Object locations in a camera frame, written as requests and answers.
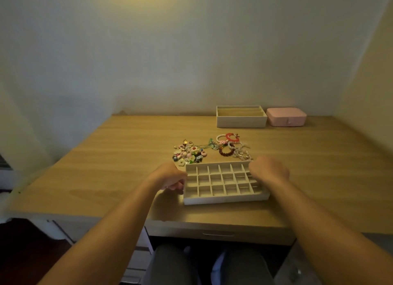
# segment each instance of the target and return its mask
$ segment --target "hand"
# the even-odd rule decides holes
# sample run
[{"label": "hand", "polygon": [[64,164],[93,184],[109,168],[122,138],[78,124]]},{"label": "hand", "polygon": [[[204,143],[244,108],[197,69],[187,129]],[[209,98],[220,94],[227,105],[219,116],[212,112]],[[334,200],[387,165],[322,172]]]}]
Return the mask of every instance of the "hand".
[{"label": "hand", "polygon": [[256,180],[268,187],[289,179],[289,170],[279,160],[260,156],[248,165],[250,173]]},{"label": "hand", "polygon": [[187,173],[179,170],[173,161],[169,161],[160,165],[156,170],[150,173],[149,177],[157,181],[160,187],[157,190],[169,188],[182,192],[184,182],[187,180]]}]

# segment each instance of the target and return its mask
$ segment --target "person's left hand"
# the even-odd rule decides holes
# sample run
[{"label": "person's left hand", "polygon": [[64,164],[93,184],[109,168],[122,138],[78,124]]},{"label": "person's left hand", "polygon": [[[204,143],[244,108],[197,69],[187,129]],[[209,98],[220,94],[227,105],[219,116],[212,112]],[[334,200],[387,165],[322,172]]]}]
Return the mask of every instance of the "person's left hand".
[{"label": "person's left hand", "polygon": [[179,170],[173,161],[160,165],[150,173],[150,176],[156,179],[162,190],[169,188],[180,192],[183,191],[184,183],[187,180],[187,173]]}]

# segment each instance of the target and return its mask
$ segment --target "open storage box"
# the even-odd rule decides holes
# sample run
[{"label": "open storage box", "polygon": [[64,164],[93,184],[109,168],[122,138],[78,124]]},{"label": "open storage box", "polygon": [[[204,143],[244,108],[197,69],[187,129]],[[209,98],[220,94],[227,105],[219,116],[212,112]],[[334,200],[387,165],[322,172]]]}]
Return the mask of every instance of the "open storage box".
[{"label": "open storage box", "polygon": [[187,164],[184,204],[267,200],[270,192],[251,176],[249,163]]},{"label": "open storage box", "polygon": [[218,128],[264,128],[267,115],[261,106],[217,106]]}]

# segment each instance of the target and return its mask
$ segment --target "case lid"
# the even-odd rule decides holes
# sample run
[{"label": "case lid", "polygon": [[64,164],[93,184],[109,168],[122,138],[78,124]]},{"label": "case lid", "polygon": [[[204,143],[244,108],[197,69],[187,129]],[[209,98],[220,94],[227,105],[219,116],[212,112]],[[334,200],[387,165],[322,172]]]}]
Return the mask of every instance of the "case lid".
[{"label": "case lid", "polygon": [[299,108],[268,108],[266,110],[273,117],[305,117],[307,116]]}]

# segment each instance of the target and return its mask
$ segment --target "wood grain surface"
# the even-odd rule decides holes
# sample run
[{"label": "wood grain surface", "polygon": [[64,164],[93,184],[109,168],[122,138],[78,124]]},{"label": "wood grain surface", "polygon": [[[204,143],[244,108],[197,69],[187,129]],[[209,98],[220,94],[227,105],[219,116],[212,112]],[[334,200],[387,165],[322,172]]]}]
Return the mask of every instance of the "wood grain surface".
[{"label": "wood grain surface", "polygon": [[[112,116],[28,186],[10,211],[102,217],[160,163],[171,160],[174,145],[183,139],[207,144],[209,138],[233,132],[251,146],[254,157],[281,159],[293,182],[357,230],[393,234],[392,159],[335,118],[309,117],[297,128],[220,129],[215,124],[216,117]],[[217,151],[206,151],[204,162],[225,159]],[[184,206],[183,197],[170,191],[157,194],[146,225],[289,230],[273,197],[265,202]]]}]

